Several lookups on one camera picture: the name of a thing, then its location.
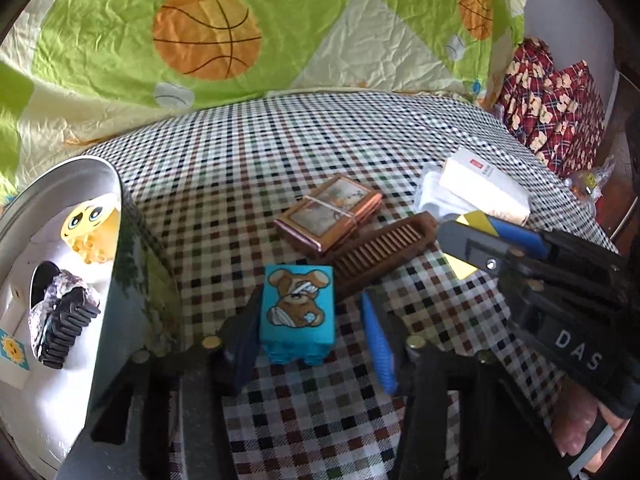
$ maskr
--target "green quilt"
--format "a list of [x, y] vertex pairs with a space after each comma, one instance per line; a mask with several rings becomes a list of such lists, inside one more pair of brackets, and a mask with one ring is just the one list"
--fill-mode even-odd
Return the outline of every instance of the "green quilt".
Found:
[[273, 92], [495, 100], [525, 0], [32, 0], [0, 48], [0, 200], [96, 139]]

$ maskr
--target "plastic bag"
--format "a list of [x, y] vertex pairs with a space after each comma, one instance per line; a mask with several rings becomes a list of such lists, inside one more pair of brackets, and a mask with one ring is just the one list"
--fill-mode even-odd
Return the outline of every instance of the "plastic bag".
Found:
[[609, 180], [615, 166], [616, 161], [613, 155], [609, 155], [599, 168], [577, 171], [564, 180], [564, 184], [571, 189], [593, 217], [596, 216], [596, 201], [602, 196], [602, 188]]
[[416, 214], [427, 211], [437, 221], [442, 222], [478, 209], [444, 189], [440, 185], [441, 172], [442, 168], [435, 162], [427, 162], [424, 165], [415, 190], [412, 211]]

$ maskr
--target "blue strip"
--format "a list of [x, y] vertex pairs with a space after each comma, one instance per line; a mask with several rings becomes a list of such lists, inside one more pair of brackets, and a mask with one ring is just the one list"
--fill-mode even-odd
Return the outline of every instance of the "blue strip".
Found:
[[394, 355], [366, 292], [360, 294], [360, 316], [378, 382], [388, 395], [393, 395], [398, 389]]
[[500, 238], [520, 246], [529, 258], [546, 260], [549, 256], [549, 249], [538, 233], [492, 216], [487, 218]]

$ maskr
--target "screw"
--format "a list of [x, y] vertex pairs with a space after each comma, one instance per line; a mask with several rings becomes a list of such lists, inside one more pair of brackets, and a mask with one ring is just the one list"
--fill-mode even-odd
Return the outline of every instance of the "screw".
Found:
[[210, 335], [202, 340], [202, 346], [207, 350], [213, 350], [222, 345], [222, 339], [220, 339], [217, 335]]
[[529, 288], [534, 292], [542, 292], [545, 290], [545, 285], [540, 282], [540, 280], [527, 280], [527, 285], [529, 285]]
[[476, 358], [481, 364], [491, 364], [495, 362], [495, 355], [491, 350], [481, 350], [476, 354]]
[[141, 365], [149, 361], [149, 352], [145, 349], [138, 350], [137, 352], [133, 352], [131, 356], [131, 360], [135, 362], [137, 365]]
[[411, 350], [419, 350], [420, 348], [423, 348], [426, 344], [427, 342], [425, 341], [425, 339], [419, 335], [411, 335], [406, 339], [406, 345]]

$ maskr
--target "hand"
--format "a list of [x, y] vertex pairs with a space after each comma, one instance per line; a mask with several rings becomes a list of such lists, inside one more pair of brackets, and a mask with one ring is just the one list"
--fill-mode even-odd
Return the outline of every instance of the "hand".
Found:
[[567, 453], [571, 456], [580, 453], [587, 439], [587, 432], [596, 420], [598, 410], [613, 430], [614, 436], [584, 467], [590, 472], [596, 472], [607, 459], [625, 431], [628, 420], [615, 416], [609, 408], [582, 386], [569, 378], [565, 379], [560, 399], [556, 404], [556, 418], [551, 427], [551, 435], [562, 456]]

